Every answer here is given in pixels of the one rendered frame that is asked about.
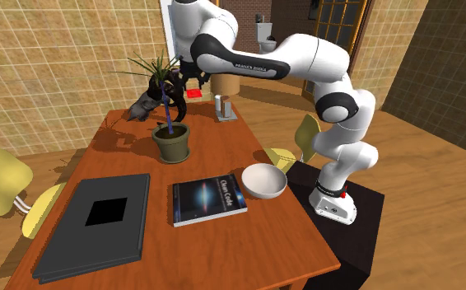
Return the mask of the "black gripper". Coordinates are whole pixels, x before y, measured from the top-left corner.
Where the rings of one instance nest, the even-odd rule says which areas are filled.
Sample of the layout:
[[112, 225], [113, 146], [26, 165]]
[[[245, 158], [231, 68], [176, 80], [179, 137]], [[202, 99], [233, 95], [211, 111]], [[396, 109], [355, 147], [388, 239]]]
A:
[[179, 71], [182, 74], [181, 85], [185, 91], [187, 90], [186, 83], [189, 78], [198, 78], [200, 86], [209, 81], [211, 74], [201, 70], [196, 63], [180, 60], [179, 64]]

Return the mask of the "dark horned animal skull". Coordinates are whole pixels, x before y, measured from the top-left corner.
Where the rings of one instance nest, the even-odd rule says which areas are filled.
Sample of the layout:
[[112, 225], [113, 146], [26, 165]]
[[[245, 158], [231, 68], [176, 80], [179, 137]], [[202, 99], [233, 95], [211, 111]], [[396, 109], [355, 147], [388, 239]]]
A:
[[[178, 109], [178, 115], [174, 119], [174, 122], [181, 122], [186, 115], [187, 105], [178, 69], [171, 70], [166, 74], [164, 90], [165, 95], [169, 98], [167, 105], [170, 107], [175, 106]], [[155, 77], [151, 76], [147, 90], [128, 109], [130, 113], [128, 120], [139, 119], [140, 121], [144, 121], [148, 118], [149, 113], [162, 103], [161, 89], [157, 86]]]

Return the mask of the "plant in green pot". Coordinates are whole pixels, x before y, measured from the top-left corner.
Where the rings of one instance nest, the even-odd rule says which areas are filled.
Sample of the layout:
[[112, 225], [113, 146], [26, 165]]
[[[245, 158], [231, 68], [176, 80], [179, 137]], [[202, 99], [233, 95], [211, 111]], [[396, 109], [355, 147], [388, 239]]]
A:
[[154, 76], [156, 84], [162, 92], [163, 103], [156, 107], [156, 109], [162, 107], [164, 109], [164, 117], [151, 131], [151, 138], [160, 150], [161, 160], [169, 164], [185, 161], [190, 154], [190, 129], [188, 125], [183, 123], [184, 119], [181, 122], [174, 122], [174, 119], [178, 115], [178, 109], [175, 106], [170, 107], [167, 105], [169, 98], [165, 95], [164, 90], [165, 76], [171, 70], [178, 69], [176, 63], [179, 61], [179, 58], [174, 56], [166, 63], [161, 56], [152, 61], [147, 61], [139, 54], [136, 54], [133, 58], [130, 58], [129, 61], [143, 69], [142, 72], [135, 72], [134, 74], [136, 76], [142, 75], [148, 78], [147, 88], [149, 86], [150, 77]]

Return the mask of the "white toilet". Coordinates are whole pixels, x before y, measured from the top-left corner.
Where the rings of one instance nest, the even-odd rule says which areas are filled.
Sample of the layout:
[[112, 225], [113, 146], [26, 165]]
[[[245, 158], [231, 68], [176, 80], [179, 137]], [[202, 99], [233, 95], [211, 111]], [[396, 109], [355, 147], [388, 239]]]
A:
[[267, 54], [273, 52], [277, 46], [277, 41], [272, 36], [273, 24], [265, 21], [264, 15], [257, 13], [255, 15], [256, 38], [259, 44], [259, 53]]

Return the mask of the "book with galaxy cover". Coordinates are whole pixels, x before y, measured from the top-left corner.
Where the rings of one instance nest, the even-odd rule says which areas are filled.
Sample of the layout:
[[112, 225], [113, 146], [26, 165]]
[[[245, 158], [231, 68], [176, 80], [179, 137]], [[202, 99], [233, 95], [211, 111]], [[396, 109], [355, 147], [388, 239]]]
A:
[[234, 174], [173, 184], [173, 226], [181, 227], [248, 210]]

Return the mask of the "white bowl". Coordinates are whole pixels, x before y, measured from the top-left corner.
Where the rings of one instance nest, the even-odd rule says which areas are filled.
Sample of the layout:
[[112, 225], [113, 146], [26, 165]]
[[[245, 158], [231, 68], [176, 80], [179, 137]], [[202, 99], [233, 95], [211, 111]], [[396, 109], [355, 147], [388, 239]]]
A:
[[246, 167], [241, 175], [245, 189], [259, 199], [278, 197], [287, 187], [285, 173], [274, 165], [256, 163]]

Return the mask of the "yellow chair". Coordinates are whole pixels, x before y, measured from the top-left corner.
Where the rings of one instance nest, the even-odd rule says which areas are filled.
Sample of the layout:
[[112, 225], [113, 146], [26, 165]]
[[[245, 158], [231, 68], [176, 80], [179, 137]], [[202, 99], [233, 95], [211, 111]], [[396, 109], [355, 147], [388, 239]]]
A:
[[306, 163], [312, 159], [316, 151], [312, 148], [313, 137], [320, 132], [318, 120], [310, 114], [305, 115], [295, 133], [295, 143], [301, 150], [301, 156], [296, 158], [294, 154], [282, 148], [264, 148], [272, 164], [288, 172], [297, 161]]
[[19, 193], [33, 180], [33, 171], [10, 152], [0, 149], [0, 216], [15, 207], [26, 215], [21, 230], [24, 237], [33, 239], [54, 206], [65, 184], [47, 189], [33, 203], [27, 205]]

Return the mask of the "wooden door with glass panes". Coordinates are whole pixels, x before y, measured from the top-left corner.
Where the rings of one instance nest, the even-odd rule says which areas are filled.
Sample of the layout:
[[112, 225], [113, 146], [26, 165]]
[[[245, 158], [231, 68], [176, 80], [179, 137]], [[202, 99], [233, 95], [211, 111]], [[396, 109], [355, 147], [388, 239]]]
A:
[[309, 18], [315, 21], [313, 35], [348, 52], [349, 72], [353, 67], [356, 47], [371, 2], [372, 0], [311, 0]]

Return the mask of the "brown wooden table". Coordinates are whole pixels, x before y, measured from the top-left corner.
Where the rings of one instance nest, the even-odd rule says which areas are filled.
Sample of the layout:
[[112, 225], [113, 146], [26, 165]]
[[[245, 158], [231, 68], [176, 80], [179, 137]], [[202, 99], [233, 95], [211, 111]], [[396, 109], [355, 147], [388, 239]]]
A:
[[[192, 103], [189, 158], [165, 164], [151, 131], [165, 111], [146, 121], [111, 110], [4, 290], [301, 290], [308, 278], [338, 269], [339, 261], [293, 193], [248, 197], [245, 213], [175, 227], [175, 183], [232, 173], [268, 158], [247, 123], [220, 122], [212, 102]], [[151, 176], [142, 258], [131, 264], [41, 284], [32, 276], [80, 180]]]

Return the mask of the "dark grey closed laptop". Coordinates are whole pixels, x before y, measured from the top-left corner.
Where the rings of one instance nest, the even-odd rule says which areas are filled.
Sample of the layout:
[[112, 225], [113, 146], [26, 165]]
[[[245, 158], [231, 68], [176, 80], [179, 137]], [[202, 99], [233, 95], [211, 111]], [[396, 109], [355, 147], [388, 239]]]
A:
[[142, 258], [150, 176], [81, 180], [35, 271], [41, 283]]

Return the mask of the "black robot stand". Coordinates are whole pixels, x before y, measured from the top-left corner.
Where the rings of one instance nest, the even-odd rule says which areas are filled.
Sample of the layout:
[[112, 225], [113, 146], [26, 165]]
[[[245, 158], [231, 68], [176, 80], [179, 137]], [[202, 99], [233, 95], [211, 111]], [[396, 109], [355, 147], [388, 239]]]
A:
[[318, 215], [309, 202], [319, 173], [319, 169], [297, 161], [287, 172], [288, 185], [341, 267], [309, 278], [303, 290], [359, 290], [370, 276], [384, 196], [348, 181], [347, 193], [356, 205], [356, 219], [351, 225], [335, 222]]

